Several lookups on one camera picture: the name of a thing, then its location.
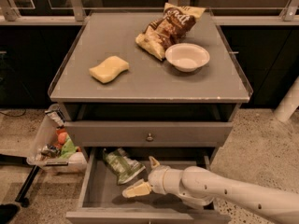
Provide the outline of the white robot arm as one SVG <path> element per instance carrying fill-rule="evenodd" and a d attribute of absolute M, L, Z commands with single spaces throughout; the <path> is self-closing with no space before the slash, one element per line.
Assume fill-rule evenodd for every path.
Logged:
<path fill-rule="evenodd" d="M 299 224 L 299 195 L 266 188 L 220 175 L 198 166 L 183 170 L 161 165 L 149 158 L 151 171 L 122 192 L 125 198 L 173 194 L 192 208 L 212 203 L 215 198 L 234 203 L 277 224 Z"/>

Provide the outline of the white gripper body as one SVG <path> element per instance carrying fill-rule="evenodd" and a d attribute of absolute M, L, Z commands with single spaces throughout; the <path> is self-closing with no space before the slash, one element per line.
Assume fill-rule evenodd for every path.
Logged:
<path fill-rule="evenodd" d="M 182 190 L 182 173 L 182 170 L 173 169 L 170 166 L 158 166 L 149 173 L 149 185 L 155 193 L 179 195 Z"/>

